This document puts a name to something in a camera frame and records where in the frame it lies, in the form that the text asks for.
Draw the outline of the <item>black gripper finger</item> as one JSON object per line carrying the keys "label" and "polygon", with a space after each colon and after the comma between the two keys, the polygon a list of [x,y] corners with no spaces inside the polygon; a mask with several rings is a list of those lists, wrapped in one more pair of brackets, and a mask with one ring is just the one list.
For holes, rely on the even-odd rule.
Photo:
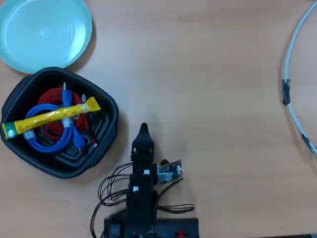
{"label": "black gripper finger", "polygon": [[149,127],[148,124],[145,122],[144,123],[144,135],[145,135],[145,142],[147,144],[147,147],[149,147],[150,150],[154,149],[154,141],[151,138],[150,132],[149,132]]}
{"label": "black gripper finger", "polygon": [[132,150],[135,150],[141,146],[143,141],[143,130],[144,130],[144,124],[142,123],[138,134],[136,135],[135,139],[132,142]]}

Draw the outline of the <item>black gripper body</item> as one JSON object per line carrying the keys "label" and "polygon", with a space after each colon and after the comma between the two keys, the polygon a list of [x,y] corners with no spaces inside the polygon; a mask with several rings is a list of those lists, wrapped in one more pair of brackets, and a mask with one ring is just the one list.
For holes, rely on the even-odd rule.
{"label": "black gripper body", "polygon": [[153,148],[133,147],[131,151],[132,174],[134,176],[150,176],[155,173]]}

